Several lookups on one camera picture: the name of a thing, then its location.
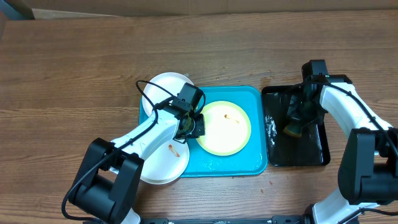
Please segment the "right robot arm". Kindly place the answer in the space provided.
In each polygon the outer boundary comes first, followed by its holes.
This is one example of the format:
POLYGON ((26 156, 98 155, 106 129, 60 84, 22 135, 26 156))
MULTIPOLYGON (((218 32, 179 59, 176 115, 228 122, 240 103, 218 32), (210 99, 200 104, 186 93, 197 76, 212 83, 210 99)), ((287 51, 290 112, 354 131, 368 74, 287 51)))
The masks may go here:
POLYGON ((310 75, 287 93, 299 93, 287 116, 284 133, 299 136, 304 126, 330 113, 348 141, 338 170, 338 188, 310 207, 312 223, 356 223, 397 200, 397 128, 381 119, 359 97, 346 75, 310 75))

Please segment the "yellow-green rimmed plate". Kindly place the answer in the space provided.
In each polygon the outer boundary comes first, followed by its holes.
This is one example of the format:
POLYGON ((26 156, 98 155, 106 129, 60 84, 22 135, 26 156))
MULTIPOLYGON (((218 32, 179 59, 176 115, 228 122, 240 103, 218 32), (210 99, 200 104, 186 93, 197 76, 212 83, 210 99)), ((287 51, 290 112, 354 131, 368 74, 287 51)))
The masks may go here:
POLYGON ((251 122, 238 105, 214 101, 202 110, 205 134, 197 139, 210 154, 230 156, 242 150, 251 136, 251 122))

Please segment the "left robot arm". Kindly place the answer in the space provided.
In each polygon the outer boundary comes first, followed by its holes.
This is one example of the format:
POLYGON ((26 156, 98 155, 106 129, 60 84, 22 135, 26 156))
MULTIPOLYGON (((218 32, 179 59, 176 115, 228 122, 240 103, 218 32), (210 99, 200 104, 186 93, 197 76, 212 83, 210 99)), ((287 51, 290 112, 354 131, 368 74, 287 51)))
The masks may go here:
POLYGON ((95 139, 63 198, 63 216, 83 223, 139 223, 132 206, 145 160, 169 140, 183 143, 204 133, 201 113, 165 106, 120 138, 95 139))

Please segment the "green yellow sponge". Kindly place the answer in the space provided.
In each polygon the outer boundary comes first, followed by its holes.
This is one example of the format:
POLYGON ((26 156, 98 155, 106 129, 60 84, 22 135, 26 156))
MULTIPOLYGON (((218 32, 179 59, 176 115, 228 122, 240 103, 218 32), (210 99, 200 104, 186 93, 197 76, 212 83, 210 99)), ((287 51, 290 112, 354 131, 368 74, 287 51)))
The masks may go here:
POLYGON ((283 132, 286 135, 292 136, 294 138, 302 137, 302 125, 299 121, 291 121, 284 129, 283 132))

